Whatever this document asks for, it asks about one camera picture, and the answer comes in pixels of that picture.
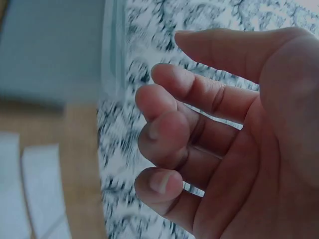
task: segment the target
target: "fingertip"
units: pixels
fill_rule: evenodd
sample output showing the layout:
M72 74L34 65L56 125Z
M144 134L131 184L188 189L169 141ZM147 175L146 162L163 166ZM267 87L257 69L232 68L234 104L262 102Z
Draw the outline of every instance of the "fingertip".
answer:
M174 170L147 168L136 178L134 186L138 198L151 205L178 197L183 191L183 179Z
M176 196L183 190L182 181L174 170L158 170L150 177L149 186L156 193Z
M135 102L147 121L177 109L174 97L159 85L146 85L138 89Z

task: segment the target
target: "transparent plastic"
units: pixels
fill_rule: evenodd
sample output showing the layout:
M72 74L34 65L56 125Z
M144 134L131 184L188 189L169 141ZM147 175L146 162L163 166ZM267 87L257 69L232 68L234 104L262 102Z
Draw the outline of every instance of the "transparent plastic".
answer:
M103 23L102 89L114 101L125 99L126 0L106 0Z

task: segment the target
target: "fingernail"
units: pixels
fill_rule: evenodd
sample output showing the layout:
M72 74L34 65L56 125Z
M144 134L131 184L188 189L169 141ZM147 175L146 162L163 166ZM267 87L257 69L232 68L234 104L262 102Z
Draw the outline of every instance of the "fingernail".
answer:
M179 31L176 31L175 34L185 35L185 34L189 34L192 32L194 32L194 31L179 30Z
M159 133L156 129L156 126L152 123L149 128L149 137L152 140L157 140L159 138Z
M168 180L173 174L173 171L160 171L155 173L150 179L150 188L155 192L165 194Z

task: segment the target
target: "finger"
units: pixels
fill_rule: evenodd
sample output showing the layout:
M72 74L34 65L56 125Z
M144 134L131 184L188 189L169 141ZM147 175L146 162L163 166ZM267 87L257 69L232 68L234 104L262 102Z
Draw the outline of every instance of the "finger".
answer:
M165 127L165 121L167 121L171 127L165 128L164 131L159 130L160 134L157 134L156 140L150 138L148 132L154 125L146 126L139 137L140 152L155 166L176 170L185 182L205 191L220 159L211 153L187 145L189 135L185 132L189 129L182 129L180 125L178 128L174 126L177 123L178 114L180 113L164 114L152 123L161 128Z
M183 190L178 172L148 168L136 178L135 191L155 212L192 233L201 198Z
M178 111L168 112L147 124L141 131L138 145L141 154L151 162L178 152L189 140L189 126Z
M158 64L152 78L177 99L206 113L243 123L258 92L244 90L195 75L179 66Z
M264 32L211 29L177 32L175 41L194 61L258 83L266 61L287 42L305 35L310 33L292 27Z
M146 121L153 121L163 113L177 110L174 97L157 85L140 87L136 92L135 101Z
M145 118L157 118L161 114L164 114L165 110L181 112L188 121L190 143L210 151L215 155L225 155L239 131L234 127L213 121L208 117L193 111L183 103L176 101L174 97L161 86L153 85L152 87L147 88L141 87L138 94L139 96L137 98L148 99L150 102L156 102L158 106L157 108L151 104L148 104L147 102L145 103L145 101L137 100L138 107L143 112ZM171 122L171 120L166 119L166 123L164 123L164 125L170 124L168 127L172 127L172 124L169 122ZM161 155L161 157L170 155L167 151L161 152L163 147L160 142L161 140L164 141L164 144L168 144L168 146L165 147L170 153L177 151L177 148L174 145L176 144L176 141L179 141L180 139L176 137L176 135L178 135L177 133L172 136L172 132L174 132L173 128L170 130L159 129L159 132L161 132L161 138L159 138L159 147L154 148L153 141L150 141L150 138L148 137L148 127L149 125L142 130L139 138L140 151L147 159L153 161L154 155ZM167 131L168 135L162 135L162 133Z

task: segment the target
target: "patterned fabric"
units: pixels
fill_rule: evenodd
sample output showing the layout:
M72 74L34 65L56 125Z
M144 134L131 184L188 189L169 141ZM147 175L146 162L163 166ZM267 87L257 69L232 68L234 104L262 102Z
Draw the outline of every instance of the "patterned fabric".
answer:
M259 89L243 78L190 60L177 48L174 32L215 27L263 31L287 26L319 35L319 16L291 0L128 0L126 101L102 101L98 110L102 196L110 239L193 238L145 206L134 191L136 176L152 166L137 147L145 120L134 103L137 88L152 83L152 66L178 64L229 85Z

